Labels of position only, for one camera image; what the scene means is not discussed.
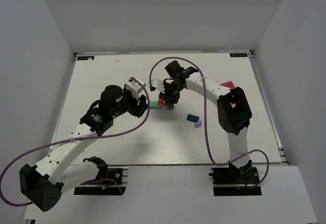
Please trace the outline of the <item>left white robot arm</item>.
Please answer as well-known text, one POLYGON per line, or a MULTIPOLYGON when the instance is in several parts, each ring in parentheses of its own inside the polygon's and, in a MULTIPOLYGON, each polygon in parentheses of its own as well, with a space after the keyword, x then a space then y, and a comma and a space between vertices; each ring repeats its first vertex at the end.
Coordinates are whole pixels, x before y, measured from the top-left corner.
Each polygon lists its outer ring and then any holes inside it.
POLYGON ((19 171, 20 191, 32 204, 46 212, 62 194, 85 182, 107 181, 107 164, 96 156, 85 158, 76 170, 68 166, 96 140, 103 138, 114 120, 123 114, 140 118, 148 114, 146 84, 130 79, 124 87, 109 85, 81 117, 70 136, 57 142, 56 148, 34 165, 25 164, 19 171))

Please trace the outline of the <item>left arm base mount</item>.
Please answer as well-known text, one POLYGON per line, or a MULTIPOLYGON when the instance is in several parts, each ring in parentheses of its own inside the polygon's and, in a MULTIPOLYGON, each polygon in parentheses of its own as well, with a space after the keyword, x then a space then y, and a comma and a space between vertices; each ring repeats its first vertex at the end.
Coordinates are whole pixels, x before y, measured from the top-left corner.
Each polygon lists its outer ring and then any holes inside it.
POLYGON ((74 195, 122 196, 127 188, 128 167, 108 167, 106 177, 95 183, 82 184, 74 189, 74 195))

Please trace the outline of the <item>orange cube block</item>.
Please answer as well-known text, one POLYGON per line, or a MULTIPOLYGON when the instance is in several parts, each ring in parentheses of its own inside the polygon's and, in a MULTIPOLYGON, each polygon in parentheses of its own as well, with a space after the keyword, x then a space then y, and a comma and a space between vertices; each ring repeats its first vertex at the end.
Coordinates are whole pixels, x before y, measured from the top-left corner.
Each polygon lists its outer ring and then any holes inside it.
POLYGON ((165 106, 166 105, 166 103, 165 103, 165 101, 163 100, 163 99, 158 99, 158 105, 159 106, 165 106))

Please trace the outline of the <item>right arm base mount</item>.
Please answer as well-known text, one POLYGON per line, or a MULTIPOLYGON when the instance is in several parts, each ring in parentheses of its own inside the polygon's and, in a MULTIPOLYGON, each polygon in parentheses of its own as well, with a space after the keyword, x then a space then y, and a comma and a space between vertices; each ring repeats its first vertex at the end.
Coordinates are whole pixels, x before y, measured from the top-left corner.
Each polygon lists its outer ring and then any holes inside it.
POLYGON ((259 175, 256 167, 245 174, 244 178, 238 180, 231 170, 226 167, 212 168, 208 174, 212 179, 213 194, 215 197, 245 197, 262 195, 260 186, 252 188, 259 183, 259 175))

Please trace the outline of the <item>small purple block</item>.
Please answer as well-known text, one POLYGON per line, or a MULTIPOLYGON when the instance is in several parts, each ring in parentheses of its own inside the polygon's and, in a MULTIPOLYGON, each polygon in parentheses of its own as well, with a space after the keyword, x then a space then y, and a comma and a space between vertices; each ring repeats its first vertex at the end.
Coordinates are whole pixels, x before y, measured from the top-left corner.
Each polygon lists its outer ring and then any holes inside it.
POLYGON ((202 126, 202 121, 197 121, 196 123, 195 123, 195 127, 196 128, 199 128, 199 127, 201 127, 202 126))

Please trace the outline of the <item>pink plastic box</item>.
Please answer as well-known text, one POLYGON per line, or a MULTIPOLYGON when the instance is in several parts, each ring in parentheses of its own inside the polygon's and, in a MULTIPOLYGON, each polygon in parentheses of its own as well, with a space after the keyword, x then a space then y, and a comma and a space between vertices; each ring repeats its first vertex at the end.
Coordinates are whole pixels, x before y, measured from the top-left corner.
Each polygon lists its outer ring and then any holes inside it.
MULTIPOLYGON (((230 89, 236 88, 236 86, 234 85, 234 83, 232 81, 227 81, 227 82, 221 83, 220 85, 223 87, 230 88, 230 89)), ((231 103, 231 105, 233 108, 236 107, 236 103, 231 103)))

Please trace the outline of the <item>left blue table label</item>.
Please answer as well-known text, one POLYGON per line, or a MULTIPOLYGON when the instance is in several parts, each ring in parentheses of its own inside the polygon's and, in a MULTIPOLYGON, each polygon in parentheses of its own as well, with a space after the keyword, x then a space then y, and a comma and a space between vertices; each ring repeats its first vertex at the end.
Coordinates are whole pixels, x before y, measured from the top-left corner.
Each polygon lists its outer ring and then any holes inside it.
POLYGON ((87 60, 94 60, 94 56, 78 56, 77 60, 78 61, 87 61, 87 60))

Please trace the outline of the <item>blue table label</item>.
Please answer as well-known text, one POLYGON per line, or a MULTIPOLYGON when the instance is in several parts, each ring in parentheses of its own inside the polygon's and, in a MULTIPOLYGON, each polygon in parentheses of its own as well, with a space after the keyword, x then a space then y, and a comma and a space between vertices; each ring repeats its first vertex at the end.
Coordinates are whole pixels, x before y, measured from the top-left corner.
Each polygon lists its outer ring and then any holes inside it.
POLYGON ((231 58, 245 58, 247 56, 247 53, 230 53, 231 58))
POLYGON ((78 61, 87 61, 87 60, 94 60, 94 56, 78 56, 77 60, 78 61))

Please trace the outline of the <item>right blue table label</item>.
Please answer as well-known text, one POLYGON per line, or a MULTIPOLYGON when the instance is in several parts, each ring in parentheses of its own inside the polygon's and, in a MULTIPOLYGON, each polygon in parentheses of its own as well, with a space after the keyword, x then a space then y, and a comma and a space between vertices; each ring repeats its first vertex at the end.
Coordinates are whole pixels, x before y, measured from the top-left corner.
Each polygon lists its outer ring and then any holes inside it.
POLYGON ((245 58, 247 56, 247 53, 230 53, 231 58, 245 58))

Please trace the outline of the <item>blue rectangular block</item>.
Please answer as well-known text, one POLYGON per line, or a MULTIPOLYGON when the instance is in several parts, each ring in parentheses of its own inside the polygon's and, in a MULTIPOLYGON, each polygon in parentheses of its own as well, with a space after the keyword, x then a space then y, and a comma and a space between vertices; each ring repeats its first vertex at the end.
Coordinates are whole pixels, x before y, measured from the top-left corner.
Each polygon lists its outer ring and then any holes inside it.
POLYGON ((188 114, 186 119, 188 121, 192 121, 192 122, 198 122, 199 121, 199 117, 198 116, 194 116, 194 115, 191 115, 191 114, 188 114))

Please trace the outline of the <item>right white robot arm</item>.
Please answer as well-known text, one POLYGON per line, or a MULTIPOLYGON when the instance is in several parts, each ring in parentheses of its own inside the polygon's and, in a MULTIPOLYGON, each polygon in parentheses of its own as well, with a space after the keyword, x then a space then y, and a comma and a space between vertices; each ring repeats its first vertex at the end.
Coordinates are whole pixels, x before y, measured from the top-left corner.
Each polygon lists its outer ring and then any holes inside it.
POLYGON ((178 103, 180 92, 184 89, 196 92, 217 107, 218 121, 227 133, 230 156, 229 166, 237 179, 241 179, 251 168, 247 134, 252 112, 243 89, 231 89, 206 78, 195 65, 183 68, 177 61, 166 67, 171 82, 150 78, 151 90, 158 89, 159 97, 168 105, 178 103))

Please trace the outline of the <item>green rectangular block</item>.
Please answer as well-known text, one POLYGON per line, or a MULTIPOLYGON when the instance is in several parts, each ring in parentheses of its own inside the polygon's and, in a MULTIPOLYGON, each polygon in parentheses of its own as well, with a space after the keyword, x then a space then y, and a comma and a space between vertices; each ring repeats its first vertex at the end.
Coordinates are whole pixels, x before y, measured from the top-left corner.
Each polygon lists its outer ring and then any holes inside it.
POLYGON ((158 101, 150 101, 150 109, 160 109, 158 101))

